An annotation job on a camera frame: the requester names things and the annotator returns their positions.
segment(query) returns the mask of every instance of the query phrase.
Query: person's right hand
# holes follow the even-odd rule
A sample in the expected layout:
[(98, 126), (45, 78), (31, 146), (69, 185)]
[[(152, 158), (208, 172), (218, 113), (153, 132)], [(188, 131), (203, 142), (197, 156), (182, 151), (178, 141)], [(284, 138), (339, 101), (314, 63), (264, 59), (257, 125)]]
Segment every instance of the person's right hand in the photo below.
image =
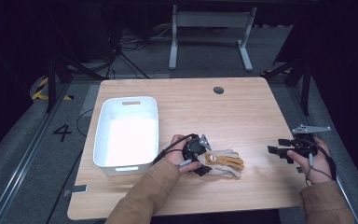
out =
[[(326, 151), (327, 155), (330, 155), (327, 144), (324, 141), (315, 137), (315, 143), (319, 147), (322, 147)], [(313, 169), (310, 168), (309, 159), (302, 157), (293, 150), (288, 150), (287, 155), (301, 166), (305, 175), (308, 174), (306, 178), (310, 181), (310, 183), (319, 184), (332, 180), (330, 167), (328, 165), (326, 157), (321, 151), (318, 151), (318, 154), (313, 158)]]

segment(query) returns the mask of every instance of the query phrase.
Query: brown sleeve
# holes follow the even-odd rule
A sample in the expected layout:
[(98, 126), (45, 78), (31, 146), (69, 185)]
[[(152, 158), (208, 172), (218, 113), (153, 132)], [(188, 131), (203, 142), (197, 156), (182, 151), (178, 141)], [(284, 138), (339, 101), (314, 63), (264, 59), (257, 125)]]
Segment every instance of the brown sleeve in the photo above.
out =
[(167, 201), (180, 176), (176, 166), (165, 159), (160, 160), (118, 202), (106, 223), (150, 223), (153, 214)]
[(300, 192), (307, 223), (354, 223), (353, 214), (335, 181), (304, 188)]

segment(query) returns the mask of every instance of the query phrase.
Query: yellow and white glove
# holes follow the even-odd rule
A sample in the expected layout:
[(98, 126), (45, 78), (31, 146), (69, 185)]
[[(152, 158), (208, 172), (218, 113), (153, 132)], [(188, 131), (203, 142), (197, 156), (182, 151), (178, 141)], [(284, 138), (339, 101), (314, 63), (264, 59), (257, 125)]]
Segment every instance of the yellow and white glove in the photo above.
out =
[(212, 168), (207, 175), (221, 175), (225, 177), (241, 177), (243, 170), (243, 160), (238, 152), (232, 149), (226, 150), (207, 150), (197, 159), (204, 165)]

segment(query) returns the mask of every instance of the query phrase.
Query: white container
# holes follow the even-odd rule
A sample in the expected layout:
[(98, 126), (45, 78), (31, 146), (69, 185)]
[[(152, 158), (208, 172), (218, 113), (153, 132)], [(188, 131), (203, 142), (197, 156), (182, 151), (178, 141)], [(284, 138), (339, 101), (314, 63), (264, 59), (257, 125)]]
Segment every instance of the white container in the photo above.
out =
[(107, 175), (147, 172), (158, 155), (158, 110), (152, 97), (105, 101), (98, 120), (94, 163)]

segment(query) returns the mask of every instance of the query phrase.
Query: wooden tabletop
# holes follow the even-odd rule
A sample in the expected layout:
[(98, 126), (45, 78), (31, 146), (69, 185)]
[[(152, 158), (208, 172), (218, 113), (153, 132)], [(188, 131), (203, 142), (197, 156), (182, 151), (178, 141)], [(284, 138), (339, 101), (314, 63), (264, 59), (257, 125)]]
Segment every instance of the wooden tabletop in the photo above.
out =
[[(224, 89), (216, 94), (213, 88)], [(177, 134), (203, 133), (212, 150), (234, 149), (244, 160), (241, 178), (185, 174), (157, 215), (210, 213), (299, 206), (305, 187), (297, 165), (268, 153), (291, 132), (261, 77), (108, 80), (101, 84), (75, 185), (87, 193), (72, 195), (71, 219), (108, 217), (141, 175), (106, 175), (92, 160), (103, 102), (111, 98), (151, 96), (158, 105), (159, 149)]]

